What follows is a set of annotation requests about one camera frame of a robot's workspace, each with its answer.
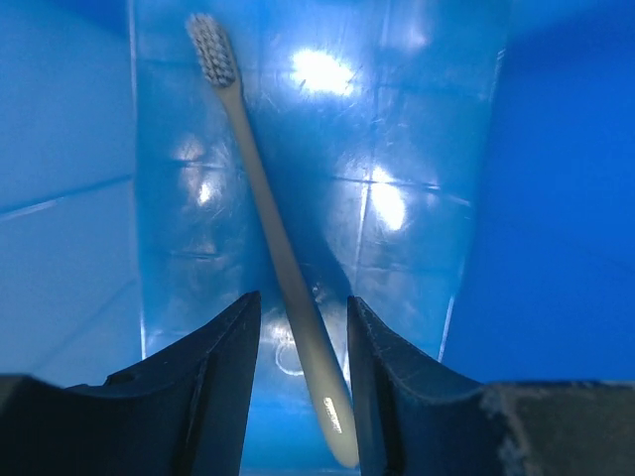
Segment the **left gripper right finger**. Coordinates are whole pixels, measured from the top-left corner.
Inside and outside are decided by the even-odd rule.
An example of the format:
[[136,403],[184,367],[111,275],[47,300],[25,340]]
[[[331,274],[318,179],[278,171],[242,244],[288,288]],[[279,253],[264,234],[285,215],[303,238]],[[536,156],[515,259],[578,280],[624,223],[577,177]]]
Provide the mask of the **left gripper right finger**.
[[630,382],[481,384],[347,303],[350,378],[365,475],[630,475]]

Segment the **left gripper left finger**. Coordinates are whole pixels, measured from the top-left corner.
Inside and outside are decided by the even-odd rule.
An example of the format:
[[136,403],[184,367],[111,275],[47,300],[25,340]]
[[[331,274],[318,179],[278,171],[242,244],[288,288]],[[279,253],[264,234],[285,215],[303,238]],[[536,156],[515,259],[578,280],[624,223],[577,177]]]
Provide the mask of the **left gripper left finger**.
[[260,324],[252,292],[100,386],[2,375],[2,474],[238,474]]

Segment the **grey toothbrush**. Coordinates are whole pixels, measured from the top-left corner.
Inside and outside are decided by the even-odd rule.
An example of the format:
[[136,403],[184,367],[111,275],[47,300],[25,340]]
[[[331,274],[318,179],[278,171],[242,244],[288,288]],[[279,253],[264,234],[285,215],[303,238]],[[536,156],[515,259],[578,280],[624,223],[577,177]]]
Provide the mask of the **grey toothbrush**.
[[186,29],[204,78],[232,127],[286,308],[310,399],[325,442],[346,468],[359,464],[351,397],[325,324],[314,304],[269,185],[247,116],[242,81],[224,28],[194,13]]

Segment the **light blue compartment bin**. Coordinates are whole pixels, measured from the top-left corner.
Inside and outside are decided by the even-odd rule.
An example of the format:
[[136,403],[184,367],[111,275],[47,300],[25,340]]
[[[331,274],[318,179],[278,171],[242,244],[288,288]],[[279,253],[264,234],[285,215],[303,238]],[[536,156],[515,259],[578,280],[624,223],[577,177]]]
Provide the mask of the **light blue compartment bin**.
[[236,475],[365,475],[319,427],[194,13],[352,408],[350,298],[481,384],[634,386],[630,1],[3,2],[1,377],[100,386],[257,292]]

